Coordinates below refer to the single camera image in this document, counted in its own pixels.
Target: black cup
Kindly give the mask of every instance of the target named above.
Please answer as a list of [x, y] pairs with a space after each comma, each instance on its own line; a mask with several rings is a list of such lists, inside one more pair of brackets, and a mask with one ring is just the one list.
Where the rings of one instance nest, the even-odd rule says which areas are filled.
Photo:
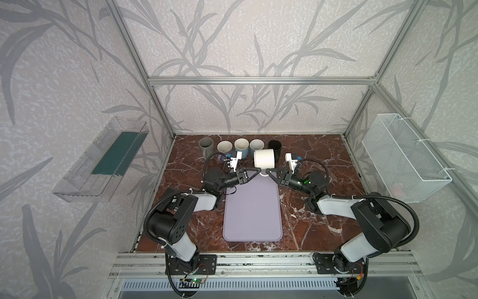
[[279, 162], [279, 157], [281, 155], [282, 144], [277, 140], [271, 140], [271, 141], [269, 141], [269, 144], [267, 144], [267, 146], [270, 149], [274, 150], [274, 162], [276, 162], [276, 163]]

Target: mug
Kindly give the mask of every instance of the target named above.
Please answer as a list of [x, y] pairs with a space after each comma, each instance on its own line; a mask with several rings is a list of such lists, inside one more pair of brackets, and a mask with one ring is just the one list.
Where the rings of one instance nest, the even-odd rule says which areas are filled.
[[236, 151], [242, 152], [241, 159], [247, 157], [249, 153], [249, 141], [247, 141], [247, 139], [239, 138], [234, 142], [234, 147], [236, 148]]
[[214, 152], [214, 141], [210, 137], [204, 137], [199, 140], [199, 147], [203, 152], [203, 159], [206, 160]]
[[[232, 150], [232, 143], [229, 141], [221, 141], [220, 143], [217, 144], [218, 152], [228, 155], [231, 153], [231, 150]], [[217, 160], [224, 161], [224, 157], [221, 155], [218, 155]]]
[[277, 140], [271, 140], [268, 144], [270, 149], [274, 150], [274, 161], [279, 162], [279, 157], [281, 156], [282, 143]]
[[254, 157], [254, 152], [264, 148], [264, 141], [260, 139], [254, 139], [249, 144], [250, 147], [250, 154]]
[[267, 168], [274, 168], [274, 150], [265, 149], [254, 151], [254, 167], [260, 168], [261, 172], [259, 173], [263, 177], [268, 177], [266, 174]]

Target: leaf pattern wallpaper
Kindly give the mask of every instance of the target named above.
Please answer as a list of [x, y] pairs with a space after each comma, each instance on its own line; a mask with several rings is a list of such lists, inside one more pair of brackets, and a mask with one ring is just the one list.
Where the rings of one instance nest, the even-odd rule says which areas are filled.
[[[478, 1], [430, 0], [380, 82], [478, 191]], [[374, 96], [348, 141], [371, 188], [383, 188], [361, 140], [377, 113]], [[420, 240], [407, 245], [437, 299], [478, 293], [478, 220], [450, 187], [413, 204]]]
[[[193, 3], [118, 0], [149, 76], [373, 76], [412, 1]], [[179, 133], [341, 133], [365, 88], [169, 85], [156, 92]]]
[[[97, 298], [171, 139], [102, 1], [3, 0], [0, 20], [0, 298]], [[112, 116], [150, 133], [110, 202], [52, 194]]]

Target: marble tabletop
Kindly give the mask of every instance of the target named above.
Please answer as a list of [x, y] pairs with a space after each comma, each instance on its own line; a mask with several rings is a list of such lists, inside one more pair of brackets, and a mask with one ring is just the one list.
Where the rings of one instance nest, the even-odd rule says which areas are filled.
[[[169, 157], [166, 170], [156, 194], [155, 203], [164, 191], [200, 188], [204, 166], [198, 142], [205, 135], [180, 135], [177, 137]], [[238, 138], [261, 139], [266, 147], [270, 140], [282, 143], [281, 157], [276, 167], [287, 167], [285, 153], [295, 153], [302, 158], [322, 161], [330, 173], [329, 191], [340, 195], [364, 194], [364, 188], [352, 164], [340, 135], [210, 135], [217, 145], [220, 141], [232, 143]], [[214, 160], [209, 168], [219, 166]], [[253, 166], [249, 154], [241, 166]], [[300, 174], [318, 169], [313, 162], [305, 162]], [[217, 210], [200, 211], [193, 214], [187, 230], [191, 240], [201, 252], [221, 251], [333, 251], [342, 243], [361, 232], [358, 223], [350, 218], [312, 214], [304, 205], [307, 196], [286, 187], [279, 187], [282, 216], [282, 239], [277, 242], [228, 242], [222, 236], [224, 207]], [[159, 244], [141, 236], [138, 252], [163, 251]]]

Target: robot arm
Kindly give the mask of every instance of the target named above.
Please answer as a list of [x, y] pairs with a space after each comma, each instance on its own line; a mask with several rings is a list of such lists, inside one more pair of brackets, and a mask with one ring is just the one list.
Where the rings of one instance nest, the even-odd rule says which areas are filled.
[[351, 263], [370, 254], [389, 252], [410, 233], [408, 222], [387, 200], [369, 199], [369, 196], [367, 199], [334, 198], [325, 192], [327, 179], [321, 171], [312, 171], [303, 179], [297, 175], [301, 158], [287, 153], [286, 160], [289, 171], [285, 168], [266, 170], [279, 186], [309, 195], [305, 205], [312, 213], [344, 216], [359, 222], [363, 232], [336, 250], [335, 266], [339, 271], [346, 272]]
[[[163, 248], [168, 255], [174, 257], [172, 262], [176, 263], [179, 270], [191, 272], [197, 269], [199, 263], [199, 251], [186, 232], [193, 213], [216, 209], [225, 196], [224, 190], [249, 182], [261, 171], [260, 168], [235, 169], [236, 165], [234, 171], [228, 174], [223, 174], [218, 168], [207, 172], [204, 191], [185, 192], [163, 200], [154, 208], [151, 217], [145, 220], [148, 233], [165, 243]], [[256, 172], [249, 177], [247, 170]], [[177, 190], [168, 189], [163, 198], [168, 198], [167, 195], [173, 192]]]

